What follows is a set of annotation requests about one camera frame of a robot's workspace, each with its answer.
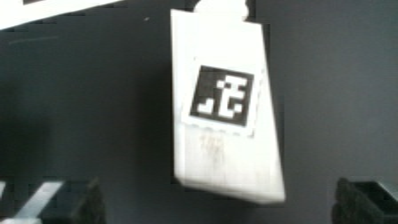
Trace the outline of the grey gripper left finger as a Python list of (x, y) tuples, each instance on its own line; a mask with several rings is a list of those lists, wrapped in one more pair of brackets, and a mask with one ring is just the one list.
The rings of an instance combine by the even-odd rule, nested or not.
[(16, 212), (18, 224), (107, 224), (100, 182), (47, 181)]

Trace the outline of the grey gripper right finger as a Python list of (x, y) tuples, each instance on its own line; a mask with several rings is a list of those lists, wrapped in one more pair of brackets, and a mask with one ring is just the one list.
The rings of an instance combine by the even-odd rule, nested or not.
[(398, 224), (398, 184), (338, 180), (333, 224)]

